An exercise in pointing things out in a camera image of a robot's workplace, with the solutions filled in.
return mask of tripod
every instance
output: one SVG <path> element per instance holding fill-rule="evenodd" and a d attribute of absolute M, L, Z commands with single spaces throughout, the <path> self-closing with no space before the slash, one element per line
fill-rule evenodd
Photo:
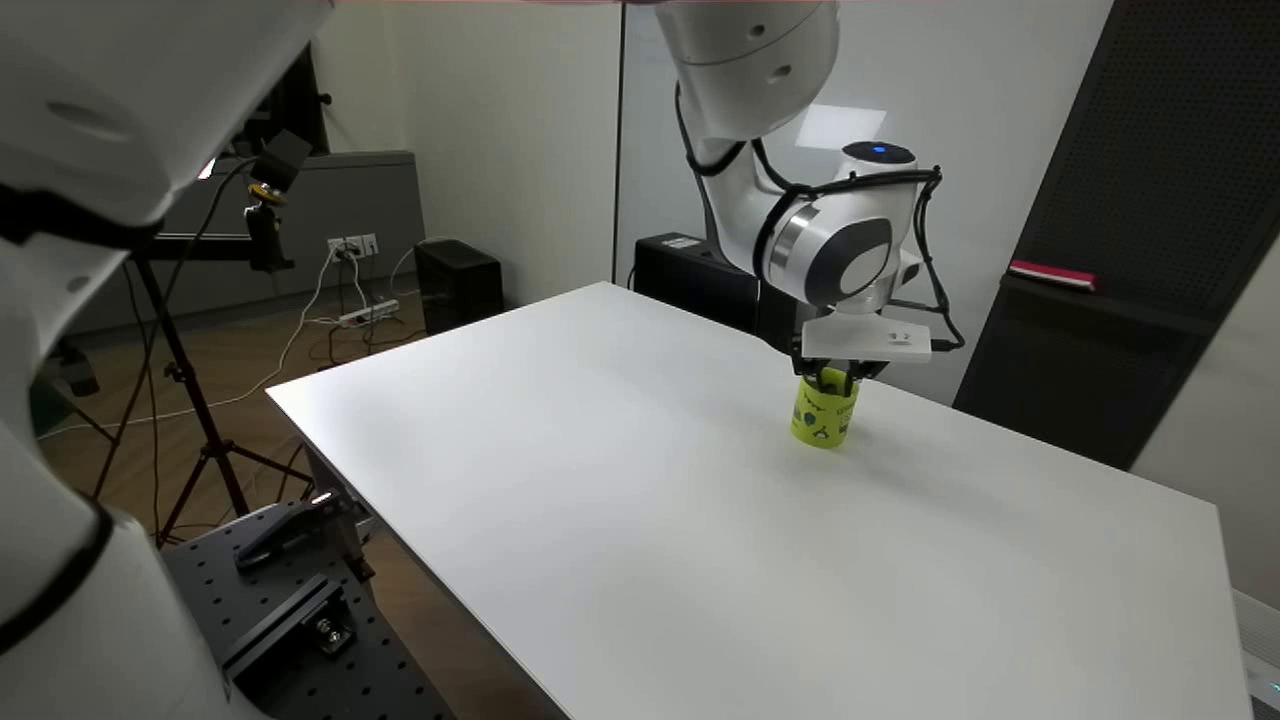
<path fill-rule="evenodd" d="M 138 265 L 138 271 L 141 271 L 141 280 L 145 280 L 145 290 L 147 290 L 147 300 L 152 300 L 160 337 L 163 337 L 163 343 L 168 343 L 168 351 L 172 351 L 172 369 L 175 369 L 172 374 L 186 382 L 186 391 L 187 391 L 187 401 L 194 401 L 194 411 L 197 411 L 197 419 L 200 419 L 200 431 L 205 431 L 200 461 L 194 465 L 194 472 L 187 472 L 187 481 L 186 481 L 186 490 L 175 496 L 168 518 L 160 525 L 157 544 L 163 544 L 163 538 L 172 537 L 172 529 L 175 529 L 175 518 L 186 514 L 186 507 L 187 507 L 187 500 L 194 500 L 194 490 L 197 490 L 197 483 L 200 483 L 200 475 L 205 475 L 208 465 L 220 472 L 226 490 L 227 490 L 235 514 L 249 511 L 249 500 L 245 500 L 239 475 L 235 475 L 235 467 L 233 467 L 233 456 L 245 456 L 245 461 L 265 465 L 265 467 L 274 467 L 274 472 L 280 472 L 280 475 L 297 475 L 297 481 L 308 481 L 308 483 L 313 483 L 308 472 L 297 472 L 297 467 L 288 467 L 288 465 L 275 465 L 274 456 L 261 456 L 261 452 L 239 446 L 239 444 L 233 444 L 233 438 L 220 436 L 220 428 L 217 428 L 217 419 L 213 419 L 213 411 L 208 411 L 208 401 L 205 401 L 197 365 L 194 365 L 194 354 L 187 354 L 187 347 L 186 347 L 186 341 L 182 341 L 182 330 L 175 330 L 175 324 L 172 324 L 172 310 L 168 310 L 168 300 L 163 300 L 163 290 L 160 290 L 160 280 L 157 280 L 152 265 L 147 265 L 145 257 L 131 257 L 131 265 Z"/>

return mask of white wall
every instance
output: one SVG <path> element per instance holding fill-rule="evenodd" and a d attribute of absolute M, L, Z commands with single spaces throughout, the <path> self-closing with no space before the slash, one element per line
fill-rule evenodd
<path fill-rule="evenodd" d="M 1113 0 L 843 0 L 843 47 L 819 102 L 884 112 L 884 138 L 942 164 L 947 185 L 934 204 L 934 244 L 977 341 L 1000 271 L 1019 240 L 1043 166 L 1058 153 L 1076 89 Z M 677 67 L 664 57 L 651 6 L 628 11 L 628 102 L 622 269 L 631 240 L 699 232 L 698 187 L 673 124 Z M 823 181 L 835 161 L 796 147 L 796 124 L 774 138 L 777 161 Z M 897 369 L 891 382 L 951 401 L 968 351 L 929 369 Z"/>
<path fill-rule="evenodd" d="M 318 59 L 333 144 L 418 153 L 430 235 L 492 251 L 508 300 L 612 271 L 615 63 L 615 4 L 378 0 Z"/>
<path fill-rule="evenodd" d="M 1280 608 L 1280 244 L 1138 461 L 1219 507 L 1239 592 Z"/>

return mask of white table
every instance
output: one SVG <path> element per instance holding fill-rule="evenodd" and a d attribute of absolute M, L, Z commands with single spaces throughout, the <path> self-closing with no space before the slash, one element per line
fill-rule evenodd
<path fill-rule="evenodd" d="M 787 436 L 751 337 L 579 287 L 274 386 L 587 720 L 1248 720 L 1216 511 L 866 382 Z"/>

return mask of floor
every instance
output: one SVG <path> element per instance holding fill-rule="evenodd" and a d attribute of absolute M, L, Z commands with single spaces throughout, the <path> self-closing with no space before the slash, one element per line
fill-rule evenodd
<path fill-rule="evenodd" d="M 200 382 L 208 401 L 217 405 L 217 422 L 227 438 L 256 446 L 265 456 L 288 461 L 292 431 L 284 414 L 265 401 L 265 391 L 249 391 L 261 382 L 261 374 L 274 372 L 288 330 L 297 324 L 297 302 L 275 310 L 251 310 L 251 314 L 217 314 L 217 320 L 187 320 L 186 343 L 200 372 Z M 313 369 L 329 369 L 351 354 L 366 354 L 371 347 L 394 347 L 420 337 L 420 320 L 403 314 L 401 324 L 383 324 L 371 337 L 360 328 L 329 330 L 329 328 L 306 328 L 297 347 L 288 351 L 284 372 L 274 374 L 306 374 Z M 138 337 L 114 337 L 85 343 L 91 354 L 101 391 L 90 401 L 78 401 L 97 419 L 116 419 L 127 405 L 131 374 L 141 369 L 141 343 Z M 163 379 L 168 351 L 157 351 L 157 452 L 152 452 L 152 409 L 147 391 L 141 391 L 141 422 L 125 431 L 119 456 L 105 481 L 105 502 L 131 511 L 141 525 L 160 529 L 168 514 L 197 452 L 205 446 L 200 428 L 194 414 L 168 414 L 186 411 L 182 382 Z M 91 490 L 109 444 L 90 431 L 79 419 L 65 419 L 44 438 L 49 465 L 78 487 Z M 280 472 L 265 472 L 256 465 L 239 465 L 239 483 L 251 502 L 275 500 Z M 217 525 L 233 518 L 233 502 L 217 481 L 217 472 L 205 472 L 197 483 L 197 496 L 187 511 L 182 514 L 175 537 L 200 537 Z M 460 720 L 532 720 L 532 714 L 556 714 L 538 683 L 523 679 L 523 672 L 483 637 L 483 626 L 460 612 L 450 592 L 383 531 L 371 537 L 369 560 L 378 568 L 378 601 L 418 663 L 438 679 L 444 700 Z"/>

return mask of yellow cup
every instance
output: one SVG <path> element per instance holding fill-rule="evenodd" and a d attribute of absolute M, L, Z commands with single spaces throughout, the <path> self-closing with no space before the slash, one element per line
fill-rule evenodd
<path fill-rule="evenodd" d="M 855 382 L 847 382 L 843 369 L 823 369 L 817 379 L 802 379 L 793 436 L 813 446 L 839 446 L 847 436 Z"/>

